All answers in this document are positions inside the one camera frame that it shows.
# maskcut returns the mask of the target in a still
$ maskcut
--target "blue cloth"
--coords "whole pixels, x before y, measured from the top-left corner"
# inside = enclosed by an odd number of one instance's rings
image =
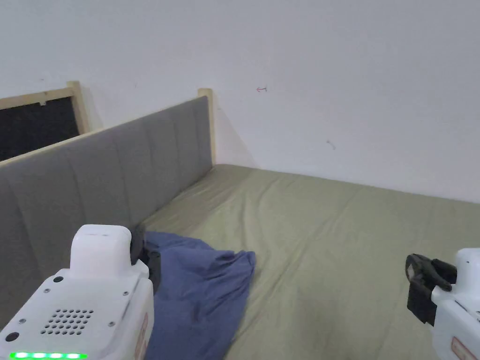
[[[147,360],[220,360],[243,316],[254,252],[217,251],[198,239],[147,232],[160,252],[161,283]]]

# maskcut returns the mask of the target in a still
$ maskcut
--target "bed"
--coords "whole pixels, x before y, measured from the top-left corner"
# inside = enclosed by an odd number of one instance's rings
[[[214,164],[211,121],[201,96],[0,166],[2,321],[68,265],[78,225],[112,223],[256,252],[227,360],[435,359],[405,257],[478,246],[480,205]]]

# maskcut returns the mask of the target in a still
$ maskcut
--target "gray upholstered headboard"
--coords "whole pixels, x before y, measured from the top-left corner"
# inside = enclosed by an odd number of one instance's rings
[[[206,96],[0,163],[0,328],[80,226],[133,229],[211,167]]]

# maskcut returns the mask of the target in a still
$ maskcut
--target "mattress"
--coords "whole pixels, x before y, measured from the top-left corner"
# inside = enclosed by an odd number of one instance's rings
[[[405,258],[480,245],[480,205],[219,165],[144,221],[249,250],[257,267],[227,360],[436,359],[406,308]]]

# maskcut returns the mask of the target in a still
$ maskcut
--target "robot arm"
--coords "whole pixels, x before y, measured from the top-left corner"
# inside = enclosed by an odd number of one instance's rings
[[[0,333],[0,360],[143,359],[159,255],[132,261],[131,238],[121,226],[82,226],[70,268],[45,280]]]
[[[480,359],[480,249],[462,249],[456,266],[412,254],[407,308],[432,328],[442,360]]]

